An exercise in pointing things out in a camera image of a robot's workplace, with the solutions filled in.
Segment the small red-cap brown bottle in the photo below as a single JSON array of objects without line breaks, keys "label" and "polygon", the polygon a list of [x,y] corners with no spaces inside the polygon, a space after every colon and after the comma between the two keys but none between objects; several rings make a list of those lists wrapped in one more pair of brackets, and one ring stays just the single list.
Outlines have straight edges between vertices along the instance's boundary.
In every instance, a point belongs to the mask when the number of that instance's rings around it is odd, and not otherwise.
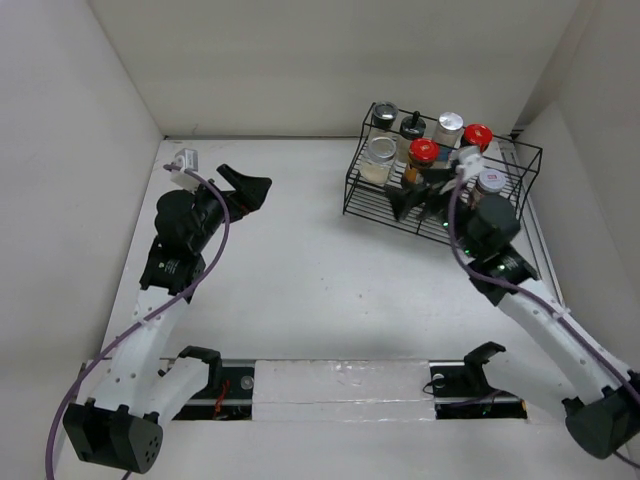
[{"label": "small red-cap brown bottle", "polygon": [[440,147],[431,139],[412,140],[407,154],[407,162],[401,177],[401,186],[412,189],[423,185],[424,173],[430,169],[439,156]]}]

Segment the silver-lid white powder jar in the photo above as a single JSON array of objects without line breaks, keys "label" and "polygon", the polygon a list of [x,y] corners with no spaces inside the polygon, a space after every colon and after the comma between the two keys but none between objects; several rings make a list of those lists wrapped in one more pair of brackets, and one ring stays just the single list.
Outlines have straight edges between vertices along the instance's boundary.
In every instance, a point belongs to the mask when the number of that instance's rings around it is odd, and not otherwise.
[{"label": "silver-lid white powder jar", "polygon": [[395,162],[396,143],[387,136],[371,137],[360,164],[360,174],[369,183],[384,185]]}]

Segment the silver-lid blue-label jar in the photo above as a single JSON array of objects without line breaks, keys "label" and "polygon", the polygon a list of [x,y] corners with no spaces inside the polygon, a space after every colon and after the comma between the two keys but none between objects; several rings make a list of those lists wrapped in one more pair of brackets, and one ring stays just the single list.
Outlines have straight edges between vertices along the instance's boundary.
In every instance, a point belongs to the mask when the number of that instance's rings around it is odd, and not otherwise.
[{"label": "silver-lid blue-label jar", "polygon": [[461,132],[463,131],[464,120],[454,112],[443,112],[439,115],[432,140],[438,145],[439,151],[436,159],[438,167],[445,167],[448,164],[449,156],[454,150]]}]

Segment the black-pump-lid spice jar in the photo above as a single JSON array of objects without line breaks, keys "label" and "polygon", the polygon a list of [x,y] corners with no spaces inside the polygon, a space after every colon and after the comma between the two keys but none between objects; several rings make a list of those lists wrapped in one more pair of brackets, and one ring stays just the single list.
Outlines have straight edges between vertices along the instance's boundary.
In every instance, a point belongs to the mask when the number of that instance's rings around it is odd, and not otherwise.
[{"label": "black-pump-lid spice jar", "polygon": [[423,138],[425,131],[426,122],[419,111],[414,111],[402,119],[396,140],[396,160],[399,163],[407,163],[411,143],[416,139]]}]

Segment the grey-lid reddish sauce jar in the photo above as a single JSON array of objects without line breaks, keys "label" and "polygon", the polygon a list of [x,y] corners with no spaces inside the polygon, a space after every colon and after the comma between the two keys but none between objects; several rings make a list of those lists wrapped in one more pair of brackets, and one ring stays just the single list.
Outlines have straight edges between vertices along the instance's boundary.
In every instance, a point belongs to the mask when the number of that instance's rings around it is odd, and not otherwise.
[{"label": "grey-lid reddish sauce jar", "polygon": [[475,185],[469,194],[468,203],[475,207],[487,195],[499,195],[506,185],[505,175],[495,169],[484,169],[477,177]]}]

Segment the red-lid brown sauce bottle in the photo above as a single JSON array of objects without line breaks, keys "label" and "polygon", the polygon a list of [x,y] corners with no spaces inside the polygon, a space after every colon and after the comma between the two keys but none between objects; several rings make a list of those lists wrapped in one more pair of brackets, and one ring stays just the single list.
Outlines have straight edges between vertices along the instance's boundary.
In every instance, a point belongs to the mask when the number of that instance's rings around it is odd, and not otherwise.
[{"label": "red-lid brown sauce bottle", "polygon": [[474,123],[465,127],[460,147],[477,147],[481,153],[484,153],[493,141],[493,132],[484,124]]}]

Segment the grey-lid dark sauce jar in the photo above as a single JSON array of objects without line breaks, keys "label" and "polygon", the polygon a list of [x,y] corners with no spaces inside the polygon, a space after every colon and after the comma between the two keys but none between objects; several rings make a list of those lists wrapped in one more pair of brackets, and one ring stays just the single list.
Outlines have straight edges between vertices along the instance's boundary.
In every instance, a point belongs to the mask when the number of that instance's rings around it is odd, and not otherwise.
[{"label": "grey-lid dark sauce jar", "polygon": [[458,151],[453,151],[449,155],[448,167],[453,175],[457,175],[463,169],[461,166],[460,153]]}]

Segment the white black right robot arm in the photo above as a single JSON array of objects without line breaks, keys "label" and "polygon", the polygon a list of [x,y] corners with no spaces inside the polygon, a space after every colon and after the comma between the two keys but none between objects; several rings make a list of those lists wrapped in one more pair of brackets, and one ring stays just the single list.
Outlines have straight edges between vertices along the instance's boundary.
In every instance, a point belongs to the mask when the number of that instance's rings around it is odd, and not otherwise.
[{"label": "white black right robot arm", "polygon": [[387,187],[394,216],[420,205],[441,221],[456,260],[476,290],[514,320],[555,363],[561,376],[538,374],[487,342],[464,358],[462,381],[473,393],[495,387],[516,394],[564,420],[589,455],[606,459],[639,433],[639,374],[603,348],[560,305],[536,270],[512,246],[520,230],[511,202],[486,194],[474,204],[460,198],[468,178],[457,167],[445,184]]}]

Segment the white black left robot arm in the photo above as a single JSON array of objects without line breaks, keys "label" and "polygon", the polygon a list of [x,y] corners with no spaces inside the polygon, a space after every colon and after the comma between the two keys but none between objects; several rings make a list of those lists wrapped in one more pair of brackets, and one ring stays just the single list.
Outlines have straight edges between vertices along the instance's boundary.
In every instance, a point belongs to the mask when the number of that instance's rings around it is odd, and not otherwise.
[{"label": "white black left robot arm", "polygon": [[166,169],[179,187],[156,203],[156,234],[131,325],[100,353],[111,359],[102,380],[84,402],[67,403],[62,417],[81,461],[126,473],[151,469],[165,426],[192,397],[223,390],[218,351],[187,346],[166,372],[159,370],[160,356],[196,288],[219,261],[205,261],[204,248],[218,230],[227,240],[231,224],[259,210],[272,185],[268,177],[244,175],[226,164],[217,171],[227,190],[193,168]]}]

